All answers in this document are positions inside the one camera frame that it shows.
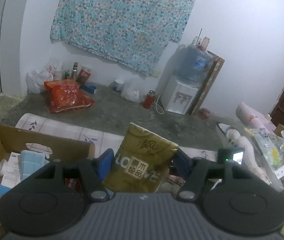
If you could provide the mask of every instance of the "red thermos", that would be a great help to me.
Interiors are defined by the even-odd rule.
[[[150,90],[149,93],[146,95],[145,101],[142,106],[146,109],[149,109],[154,101],[154,98],[155,92],[153,90]]]

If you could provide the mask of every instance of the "label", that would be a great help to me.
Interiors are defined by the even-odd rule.
[[[203,70],[205,68],[207,61],[208,61],[207,59],[202,58],[201,56],[198,56],[193,67],[195,69]]]
[[[7,163],[7,170],[3,176],[1,185],[9,188],[14,188],[21,182],[21,175],[19,169],[18,156],[19,153],[11,153],[11,156]]]
[[[284,165],[274,172],[277,179],[281,179],[284,176]]]
[[[126,168],[128,167],[129,163],[131,162],[131,158],[128,158],[128,157],[121,157],[121,154],[119,153],[118,154],[118,157],[116,158],[115,160],[115,163],[120,165],[122,168],[124,168],[126,170]],[[159,177],[161,176],[161,173],[159,172],[156,172],[155,170],[149,170],[149,171],[146,171],[144,173],[144,178],[145,179],[148,179],[152,182],[157,182],[157,179],[159,179]]]
[[[136,179],[141,179],[146,173],[148,166],[148,163],[139,160],[138,158],[132,157],[131,161],[125,169],[125,173],[131,175]]]

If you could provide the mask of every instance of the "small bottle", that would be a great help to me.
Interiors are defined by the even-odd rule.
[[[76,79],[76,77],[77,77],[77,66],[78,66],[78,63],[74,62],[73,69],[72,69],[72,72],[71,72],[71,78],[72,79]]]
[[[149,109],[153,104],[154,98],[155,92],[153,90],[150,90],[149,93],[146,95],[145,101],[142,106],[146,109]]]
[[[69,78],[69,70],[65,70],[64,79],[68,79],[68,78]]]

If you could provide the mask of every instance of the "cardboard box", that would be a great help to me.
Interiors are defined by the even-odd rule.
[[[282,137],[281,132],[284,130],[284,125],[282,124],[278,124],[278,126],[276,127],[276,129],[274,130],[275,135]]]
[[[68,163],[80,158],[94,157],[94,144],[27,131],[0,124],[0,161],[8,159],[11,152],[27,150],[27,143],[37,143],[50,147],[50,160],[61,159]],[[0,227],[0,236],[4,233]]]

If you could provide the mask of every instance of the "electrical outlet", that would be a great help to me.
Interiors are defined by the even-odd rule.
[[[159,77],[160,77],[160,74],[161,74],[160,71],[154,70],[154,71],[152,72],[151,77],[159,78]]]

